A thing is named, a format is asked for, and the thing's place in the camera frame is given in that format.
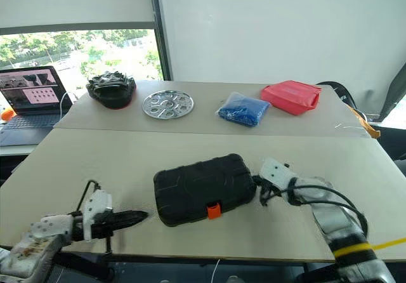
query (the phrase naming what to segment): yellow stripe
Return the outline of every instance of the yellow stripe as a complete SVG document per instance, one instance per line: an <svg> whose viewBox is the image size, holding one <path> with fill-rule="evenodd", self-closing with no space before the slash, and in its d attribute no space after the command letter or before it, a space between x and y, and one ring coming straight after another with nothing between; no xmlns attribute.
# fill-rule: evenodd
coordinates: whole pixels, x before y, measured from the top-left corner
<svg viewBox="0 0 406 283"><path fill-rule="evenodd" d="M345 256L350 253L357 253L359 251L364 251L364 250L369 250L369 249L372 249L372 246L369 243L361 243L361 244L356 244L356 245L338 249L333 252L333 255L335 258L339 258L340 256Z"/></svg>
<svg viewBox="0 0 406 283"><path fill-rule="evenodd" d="M389 246L394 246L394 245L399 245L401 243L406 242L406 237L402 238L402 239L398 239L398 240L391 240L390 242L386 242L386 243L382 243L379 245L375 245L372 247L373 250L380 250L380 249L384 249L387 248Z"/></svg>

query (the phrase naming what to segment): black cable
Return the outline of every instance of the black cable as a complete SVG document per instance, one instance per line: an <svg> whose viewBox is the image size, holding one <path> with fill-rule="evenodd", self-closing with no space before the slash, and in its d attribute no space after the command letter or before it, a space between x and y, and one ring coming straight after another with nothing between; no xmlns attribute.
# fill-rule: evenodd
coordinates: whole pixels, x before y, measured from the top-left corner
<svg viewBox="0 0 406 283"><path fill-rule="evenodd" d="M343 204L341 202L334 202L334 201L307 201L307 202L300 202L300 205L309 205L309 204L332 204L332 205L337 205L337 206L341 206L344 207L350 211L353 211L356 215L357 218L360 222L361 225L361 229L363 231L363 234L365 235L365 237L368 236L368 221L366 219L366 217L355 207L354 203L352 203L352 201L350 201L349 198L347 198L347 196L345 196L344 194L338 192L337 190L328 188L328 187L324 187L324 186L319 186L319 185L303 185L303 186L294 186L294 187L290 187L290 188L286 188L283 190L278 190L277 193L273 194L273 195L269 195L267 197L267 200L270 200L272 198L274 198L275 196L280 196L282 193L284 192L288 192L291 190L296 190L296 189L304 189L304 188L317 188L317 189L322 189L328 192L332 192L334 194L336 194L337 196L339 196L340 198L342 198L344 201L346 201L348 203L348 205Z"/></svg>
<svg viewBox="0 0 406 283"><path fill-rule="evenodd" d="M354 203L352 201L350 201L350 199L347 196L345 196L344 194L342 194L341 192L338 192L337 190L331 189L329 187L324 187L324 186L319 186L319 185L303 185L303 186L294 186L294 187L286 188L283 190L279 190L278 193L275 193L275 194L269 196L268 199L271 199L275 196L280 196L280 194L284 193L284 192L288 192L288 191L296 190L296 189L305 189L305 188L322 189L322 190L325 190L328 192L332 192L332 193L336 194L337 196L340 196L340 198L342 198L344 201L346 201L352 208L356 209Z"/></svg>
<svg viewBox="0 0 406 283"><path fill-rule="evenodd" d="M82 194L81 200L79 201L79 204L77 205L76 211L79 211L79 210L80 210L81 205L82 205L82 202L83 202L83 199L84 199L84 197L86 196L86 193L88 192L88 189L89 189L89 186L90 186L91 183L94 183L94 184L95 184L95 188L94 188L93 191L96 191L97 189L100 189L99 183L98 183L97 181L89 180L88 183L87 183L87 185L86 185L86 188L84 189L84 192L83 192L83 194Z"/></svg>
<svg viewBox="0 0 406 283"><path fill-rule="evenodd" d="M337 205L337 206L341 206L344 207L348 210L353 211L356 215L358 220L360 221L361 224L361 229L363 231L363 234L365 235L365 237L368 236L368 221L365 217L365 215L363 215L357 208L353 208L349 205L343 204L342 202L334 202L334 201L306 201L306 202L301 202L301 205L310 205L310 204L330 204L330 205Z"/></svg>

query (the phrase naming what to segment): perforated metal disc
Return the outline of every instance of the perforated metal disc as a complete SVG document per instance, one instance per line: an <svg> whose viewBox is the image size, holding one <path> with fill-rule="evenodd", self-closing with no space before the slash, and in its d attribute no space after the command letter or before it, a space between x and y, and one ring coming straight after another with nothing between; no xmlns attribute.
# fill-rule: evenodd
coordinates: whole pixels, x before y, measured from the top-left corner
<svg viewBox="0 0 406 283"><path fill-rule="evenodd" d="M142 108L154 118L178 118L193 109L193 99L182 91L158 91L145 98Z"/></svg>

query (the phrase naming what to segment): white robotic arm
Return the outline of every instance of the white robotic arm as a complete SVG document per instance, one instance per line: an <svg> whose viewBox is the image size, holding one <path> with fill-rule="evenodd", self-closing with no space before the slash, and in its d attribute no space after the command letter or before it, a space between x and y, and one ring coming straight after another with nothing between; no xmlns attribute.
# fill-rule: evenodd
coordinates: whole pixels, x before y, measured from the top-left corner
<svg viewBox="0 0 406 283"><path fill-rule="evenodd" d="M86 186L81 202L90 182ZM95 191L85 202L83 213L79 210L80 202L77 211L45 216L39 222L31 224L30 231L24 234L23 239L9 254L3 255L0 259L0 282L44 282L56 254L62 247L70 245L73 241L106 238L109 252L110 237L113 236L114 230L130 227L147 217L148 214L143 211L113 213L112 196L101 190L98 183L94 183ZM93 268L89 269L89 272L92 272L90 275L97 276L98 273L104 272L103 267L85 259L73 256L69 258L76 260L79 265L85 264L89 266L88 268ZM111 277L108 270L104 274L103 279Z"/></svg>
<svg viewBox="0 0 406 283"><path fill-rule="evenodd" d="M292 205L311 206L315 221L336 259L328 272L304 274L299 278L300 282L395 283L385 263L376 258L367 242L365 217L331 184L322 178L302 178L288 165L272 158L264 162L259 176L262 204L266 205L268 199L280 195Z"/></svg>

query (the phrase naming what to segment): orange object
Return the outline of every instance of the orange object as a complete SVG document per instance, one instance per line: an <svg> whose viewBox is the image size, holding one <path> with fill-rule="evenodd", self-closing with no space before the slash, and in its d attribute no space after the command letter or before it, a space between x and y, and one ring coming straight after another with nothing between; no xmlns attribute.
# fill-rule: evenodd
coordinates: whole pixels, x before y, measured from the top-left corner
<svg viewBox="0 0 406 283"><path fill-rule="evenodd" d="M1 113L1 120L10 121L15 115L14 110L11 107L8 107L3 111L3 113Z"/></svg>
<svg viewBox="0 0 406 283"><path fill-rule="evenodd" d="M207 215L209 217L209 220L219 218L221 216L220 204L217 203L215 206L207 207Z"/></svg>
<svg viewBox="0 0 406 283"><path fill-rule="evenodd" d="M356 117L357 117L358 120L360 121L360 124L363 126L364 129L367 130L367 132L370 134L370 136L371 136L373 139L378 139L379 137L381 137L381 131L376 131L372 126L370 126L370 124L369 124L368 122L366 122L366 121L360 116L360 114L358 114L357 112L355 112L352 107L350 107L349 105L347 105L347 107L349 107L350 110L353 112L353 114L356 115Z"/></svg>

